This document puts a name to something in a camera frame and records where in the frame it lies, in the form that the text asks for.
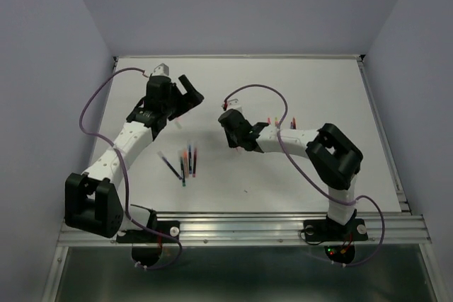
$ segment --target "metal frame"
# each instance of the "metal frame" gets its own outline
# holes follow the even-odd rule
[[[63,275],[68,249],[68,247],[59,246],[55,249],[54,258],[44,288],[44,294],[41,299],[42,302],[53,302],[57,298],[58,286]]]
[[[365,220],[369,240],[375,245],[381,237],[381,219],[377,214],[358,214]],[[307,246],[299,237],[307,219],[324,219],[325,214],[158,214],[158,220],[180,221],[179,239],[185,247]],[[421,216],[386,214],[384,244],[427,244],[430,237]],[[62,225],[59,247],[130,247]],[[134,244],[150,246],[153,244]]]
[[[369,98],[369,104],[378,128],[384,153],[386,155],[392,177],[394,179],[401,213],[386,213],[385,244],[419,244],[423,255],[423,262],[427,268],[436,299],[448,301],[448,293],[440,274],[437,262],[432,251],[431,239],[422,216],[412,216],[401,181],[396,170],[389,143],[369,83],[362,60],[358,55],[310,55],[310,54],[238,54],[238,55],[179,55],[179,56],[148,56],[134,58],[290,58],[290,59],[355,59],[362,75],[362,81]],[[369,240],[364,245],[375,245],[381,236],[381,221],[377,213],[361,214],[365,220]],[[310,213],[173,213],[158,214],[159,220],[180,221],[180,241],[185,247],[244,247],[244,246],[307,246],[299,237],[306,219],[324,219],[324,214]],[[106,239],[90,233],[70,228],[62,224],[57,249],[52,261],[52,267],[47,278],[45,293],[42,301],[54,301],[57,297],[59,281],[62,277],[64,262],[69,247],[130,247],[130,244],[116,243],[115,239]],[[150,244],[136,244],[134,246],[150,246]]]

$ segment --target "colored marker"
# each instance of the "colored marker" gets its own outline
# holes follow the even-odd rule
[[[184,150],[184,175],[188,178],[189,177],[189,161],[187,158],[187,151]]]
[[[182,125],[180,124],[178,118],[175,119],[175,125],[176,125],[176,127],[177,127],[179,130],[182,130],[183,127],[182,127]]]
[[[159,155],[159,157],[161,157],[161,159],[164,161],[164,163],[168,166],[168,168],[173,171],[173,173],[176,175],[176,177],[179,179],[179,180],[182,180],[183,178],[176,172],[175,168],[170,164],[170,162],[168,162],[167,158],[164,156],[164,154],[162,152],[158,152],[157,153]]]
[[[182,156],[179,159],[180,159],[180,162],[181,162],[181,176],[182,176],[182,179],[183,179],[183,186],[185,187],[184,160],[183,160]]]
[[[192,177],[195,177],[195,170],[197,169],[197,147],[195,147],[195,150],[193,151],[193,171],[192,171]]]
[[[189,175],[192,175],[192,146],[189,144]]]

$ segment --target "white tabletop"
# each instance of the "white tabletop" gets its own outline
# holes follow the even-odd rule
[[[324,212],[328,201],[316,192],[281,153],[261,154],[229,149],[217,119],[223,99],[240,86],[261,83],[278,89],[287,99],[289,116],[298,129],[336,124],[363,152],[356,195],[368,194],[383,211],[401,211],[357,62],[353,59],[241,59],[241,58],[121,58],[117,70],[136,66],[152,71],[165,63],[171,78],[185,74],[205,101],[169,122],[130,169],[131,203],[157,211],[210,212]],[[144,96],[147,80],[137,72],[113,80],[101,133],[114,139],[126,116]],[[251,124],[281,117],[283,104],[274,93],[250,88],[234,96]],[[283,124],[289,128],[289,119]],[[186,187],[157,156],[162,151],[179,169],[178,151],[188,141],[198,146],[197,176]],[[93,159],[107,146],[97,141]],[[299,165],[321,187],[310,161]],[[118,189],[124,202],[124,184]],[[375,211],[360,202],[359,211]]]

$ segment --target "gray wall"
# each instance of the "gray wall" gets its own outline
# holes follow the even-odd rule
[[[396,0],[84,0],[114,55],[366,53]]]
[[[0,301],[39,301],[65,177],[91,148],[79,112],[112,59],[82,0],[0,0],[0,8]]]
[[[453,289],[453,1],[398,0],[365,61],[409,203]]]

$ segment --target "robotic arm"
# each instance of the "robotic arm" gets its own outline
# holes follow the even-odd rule
[[[187,91],[182,94],[168,77],[165,64],[157,66],[147,82],[146,95],[127,116],[126,123],[113,142],[126,168],[155,140],[173,120],[199,105],[204,97],[195,90],[185,75],[179,77]],[[65,182],[66,225],[107,238],[113,237],[128,224],[116,188],[122,181],[122,169],[113,147],[82,174],[72,173]],[[147,210],[144,224],[153,228],[155,213]]]
[[[224,128],[228,145],[260,153],[283,152],[277,138],[279,127],[259,122],[251,125],[242,115],[238,100],[228,100],[222,106],[224,113],[219,123]],[[357,174],[360,171],[362,152],[333,124],[319,130],[282,129],[280,137],[291,155],[308,158],[316,172],[328,186],[328,195],[338,201],[353,202]],[[329,200],[326,220],[305,224],[306,239],[327,241],[343,239],[356,232],[363,220],[356,219],[354,204],[344,205]],[[356,235],[355,240],[365,240]]]

